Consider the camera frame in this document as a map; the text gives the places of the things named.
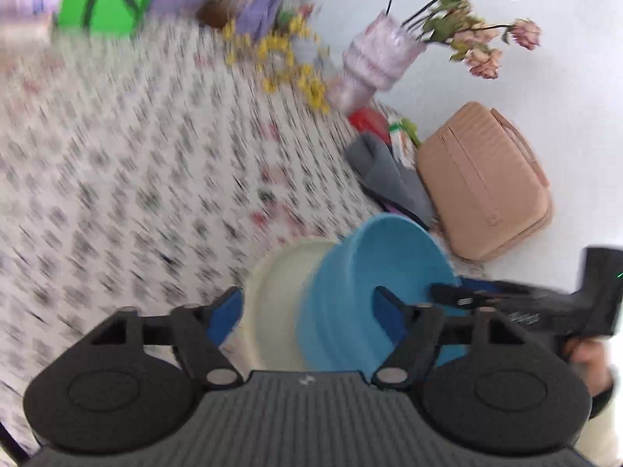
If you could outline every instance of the blue container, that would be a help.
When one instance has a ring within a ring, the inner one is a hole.
[[[373,291],[385,286],[417,304],[429,301],[432,283],[458,284],[435,241],[404,216],[369,219],[325,256],[307,285],[297,326],[307,363],[313,370],[360,370],[369,378],[393,349],[373,314]],[[445,348],[439,363],[464,353],[460,346]]]

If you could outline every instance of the vase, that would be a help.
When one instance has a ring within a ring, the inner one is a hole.
[[[390,90],[425,50],[424,42],[381,13],[342,55],[344,70],[328,82],[329,103],[345,115],[365,107],[377,90]]]

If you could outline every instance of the pink cosmetic bag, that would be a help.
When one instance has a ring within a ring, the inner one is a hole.
[[[426,140],[417,169],[452,250],[485,262],[547,226],[549,182],[524,136],[469,102]]]

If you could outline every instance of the silver screw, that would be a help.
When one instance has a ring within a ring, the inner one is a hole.
[[[236,381],[238,374],[231,369],[214,369],[208,372],[206,379],[212,384],[226,385]]]
[[[376,377],[383,383],[400,384],[407,380],[409,374],[398,367],[385,367],[376,373]]]

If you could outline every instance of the patterned tablecloth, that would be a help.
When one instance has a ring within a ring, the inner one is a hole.
[[[378,211],[347,121],[223,58],[187,21],[0,54],[0,420],[30,449],[28,382],[116,308],[208,303],[270,248]]]

